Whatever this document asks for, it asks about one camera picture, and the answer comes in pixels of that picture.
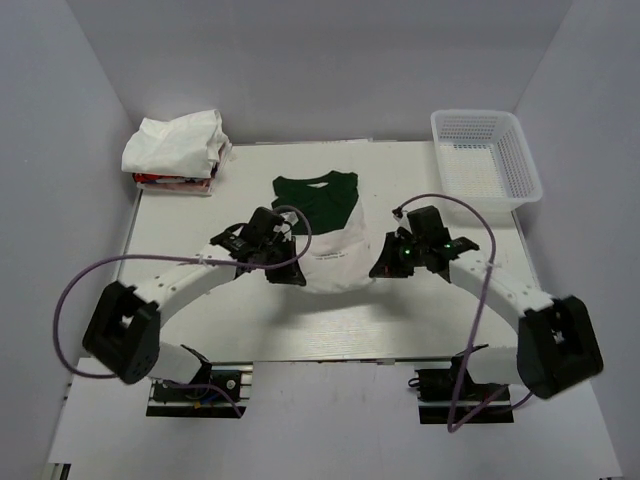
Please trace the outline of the white and green t-shirt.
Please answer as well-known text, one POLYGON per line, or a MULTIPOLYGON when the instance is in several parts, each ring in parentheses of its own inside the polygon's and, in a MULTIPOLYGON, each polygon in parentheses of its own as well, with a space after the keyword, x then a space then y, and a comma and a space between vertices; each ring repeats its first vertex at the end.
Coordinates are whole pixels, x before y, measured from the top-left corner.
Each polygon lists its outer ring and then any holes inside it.
POLYGON ((311 245, 299 260, 304 289, 338 294, 368 286, 373 257, 358 175, 332 170, 310 179, 279 176, 272 186, 272 206, 295 207, 311 227, 311 245))

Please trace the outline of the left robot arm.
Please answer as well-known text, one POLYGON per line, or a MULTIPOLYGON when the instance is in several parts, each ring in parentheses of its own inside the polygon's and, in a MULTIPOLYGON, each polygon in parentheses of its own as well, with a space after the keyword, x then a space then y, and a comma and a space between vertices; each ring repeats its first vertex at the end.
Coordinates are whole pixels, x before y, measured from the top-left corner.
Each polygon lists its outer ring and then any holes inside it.
POLYGON ((202 398, 211 387, 208 359, 162 341, 162 328, 201 296, 253 271, 263 271, 271 284, 305 285, 299 261, 309 248, 297 246, 296 226, 312 232, 292 206, 259 207, 248 222, 212 237, 194 256, 168 257, 172 268, 154 278, 138 285, 112 282, 98 300, 83 348, 125 384, 167 381, 188 398, 202 398))

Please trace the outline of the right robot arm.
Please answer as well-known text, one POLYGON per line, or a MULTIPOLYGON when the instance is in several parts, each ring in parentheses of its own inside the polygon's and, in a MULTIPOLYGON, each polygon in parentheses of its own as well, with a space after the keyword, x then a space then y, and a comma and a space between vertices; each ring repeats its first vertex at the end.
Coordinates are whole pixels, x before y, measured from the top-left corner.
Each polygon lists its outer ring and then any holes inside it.
POLYGON ((396 210, 399 226, 385 236, 372 278, 408 278, 424 267, 467 291, 516 333, 514 347, 483 347, 451 374, 453 390, 472 399, 488 383, 516 384, 549 399, 599 375, 603 358, 586 305, 575 296, 556 298, 492 264, 466 237, 452 238, 439 210, 396 210))

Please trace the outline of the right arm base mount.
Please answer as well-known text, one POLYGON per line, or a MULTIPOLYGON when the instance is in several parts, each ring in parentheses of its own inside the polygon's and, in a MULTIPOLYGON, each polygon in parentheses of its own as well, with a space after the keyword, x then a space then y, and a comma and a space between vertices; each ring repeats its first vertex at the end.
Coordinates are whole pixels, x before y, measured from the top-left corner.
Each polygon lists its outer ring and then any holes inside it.
MULTIPOLYGON (((447 362, 427 362, 414 369, 407 386, 417 396, 419 420, 422 425, 447 424, 450 403, 454 393, 463 353, 459 352, 447 362)), ((454 422, 459 422, 482 401, 499 392, 487 407, 469 420, 470 424, 511 424, 514 416, 508 390, 495 383, 477 383, 466 372, 459 400, 454 412, 454 422)))

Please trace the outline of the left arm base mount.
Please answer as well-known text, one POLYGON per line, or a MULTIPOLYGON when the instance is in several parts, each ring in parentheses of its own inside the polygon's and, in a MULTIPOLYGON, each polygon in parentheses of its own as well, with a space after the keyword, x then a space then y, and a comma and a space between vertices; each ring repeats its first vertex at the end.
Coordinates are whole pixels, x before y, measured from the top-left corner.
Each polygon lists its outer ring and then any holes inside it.
POLYGON ((200 362, 189 388, 153 380, 147 417, 241 418, 247 408, 253 380, 252 364, 215 364, 196 350, 182 345, 200 362))

